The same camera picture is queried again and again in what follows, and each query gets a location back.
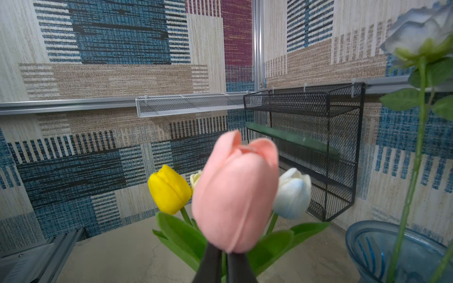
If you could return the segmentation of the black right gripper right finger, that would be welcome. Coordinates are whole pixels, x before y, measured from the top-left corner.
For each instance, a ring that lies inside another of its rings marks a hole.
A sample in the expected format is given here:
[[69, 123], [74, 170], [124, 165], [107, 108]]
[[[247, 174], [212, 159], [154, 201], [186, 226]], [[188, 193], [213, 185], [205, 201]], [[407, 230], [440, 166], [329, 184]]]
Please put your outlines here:
[[258, 283], [246, 254], [228, 254], [226, 266], [227, 283]]

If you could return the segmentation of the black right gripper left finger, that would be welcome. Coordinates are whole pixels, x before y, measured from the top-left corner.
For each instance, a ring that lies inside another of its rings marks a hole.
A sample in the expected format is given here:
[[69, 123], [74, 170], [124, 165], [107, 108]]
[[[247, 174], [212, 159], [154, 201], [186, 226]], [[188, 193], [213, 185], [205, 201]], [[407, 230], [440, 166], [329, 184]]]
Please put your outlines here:
[[222, 251], [208, 243], [192, 283], [221, 283]]

